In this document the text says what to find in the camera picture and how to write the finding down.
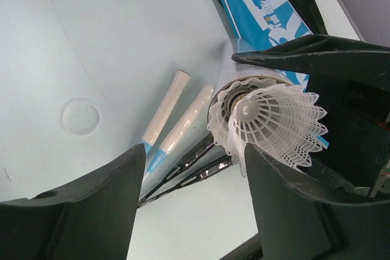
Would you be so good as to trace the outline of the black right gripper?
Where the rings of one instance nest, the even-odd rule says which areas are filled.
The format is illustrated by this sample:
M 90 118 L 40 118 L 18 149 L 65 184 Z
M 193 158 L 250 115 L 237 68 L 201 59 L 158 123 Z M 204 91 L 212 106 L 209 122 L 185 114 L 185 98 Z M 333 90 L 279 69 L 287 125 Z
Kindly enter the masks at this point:
M 316 34 L 232 60 L 311 75 L 307 91 L 319 95 L 328 128 L 328 148 L 315 159 L 355 186 L 389 192 L 388 47 Z

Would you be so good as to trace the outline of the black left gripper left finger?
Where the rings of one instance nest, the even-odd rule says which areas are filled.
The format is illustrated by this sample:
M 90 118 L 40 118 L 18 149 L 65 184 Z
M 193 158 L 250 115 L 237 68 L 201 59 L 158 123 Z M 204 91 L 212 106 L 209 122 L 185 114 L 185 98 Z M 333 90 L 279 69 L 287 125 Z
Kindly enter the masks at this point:
M 137 144 L 32 199 L 1 203 L 1 259 L 126 259 L 146 162 Z

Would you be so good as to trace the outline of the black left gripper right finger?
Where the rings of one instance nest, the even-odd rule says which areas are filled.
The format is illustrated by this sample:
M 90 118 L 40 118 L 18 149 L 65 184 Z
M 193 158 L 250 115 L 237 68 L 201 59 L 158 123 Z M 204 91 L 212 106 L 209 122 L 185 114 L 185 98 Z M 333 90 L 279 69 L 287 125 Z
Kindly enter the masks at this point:
M 389 259 L 389 200 L 333 188 L 252 144 L 244 157 L 264 259 Z

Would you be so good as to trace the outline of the white shuttlecock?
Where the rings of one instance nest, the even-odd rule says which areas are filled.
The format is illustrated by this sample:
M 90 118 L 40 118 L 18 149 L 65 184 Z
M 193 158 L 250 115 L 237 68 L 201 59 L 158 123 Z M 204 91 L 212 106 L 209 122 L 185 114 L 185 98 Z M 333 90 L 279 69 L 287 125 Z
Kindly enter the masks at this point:
M 249 77 L 236 80 L 220 90 L 212 99 L 208 109 L 207 129 L 213 135 L 214 143 L 223 148 L 227 145 L 229 119 L 236 100 L 250 92 L 282 83 L 277 79 Z
M 310 167 L 310 154 L 327 149 L 323 136 L 327 127 L 320 122 L 327 111 L 316 105 L 319 95 L 300 85 L 278 84 L 245 94 L 228 122 L 226 152 L 247 175 L 244 151 L 253 144 L 293 169 Z

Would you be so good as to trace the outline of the clear plastic tube lid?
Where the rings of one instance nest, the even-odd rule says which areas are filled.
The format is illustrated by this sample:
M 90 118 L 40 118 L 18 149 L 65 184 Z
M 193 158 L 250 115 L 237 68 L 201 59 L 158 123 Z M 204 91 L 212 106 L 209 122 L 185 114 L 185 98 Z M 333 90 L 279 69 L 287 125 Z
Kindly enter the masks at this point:
M 83 136 L 93 132 L 98 126 L 100 115 L 88 100 L 73 99 L 64 104 L 60 122 L 66 132 Z

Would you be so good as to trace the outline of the blue racket bag cover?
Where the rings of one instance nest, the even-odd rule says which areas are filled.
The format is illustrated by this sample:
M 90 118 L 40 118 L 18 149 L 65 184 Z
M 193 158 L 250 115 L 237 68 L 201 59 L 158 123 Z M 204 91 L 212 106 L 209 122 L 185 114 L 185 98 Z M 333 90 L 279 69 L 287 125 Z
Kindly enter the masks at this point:
M 221 0 L 233 38 L 247 41 L 254 51 L 270 49 L 287 41 L 311 35 L 288 0 Z M 309 75 L 281 71 L 293 85 L 307 87 Z

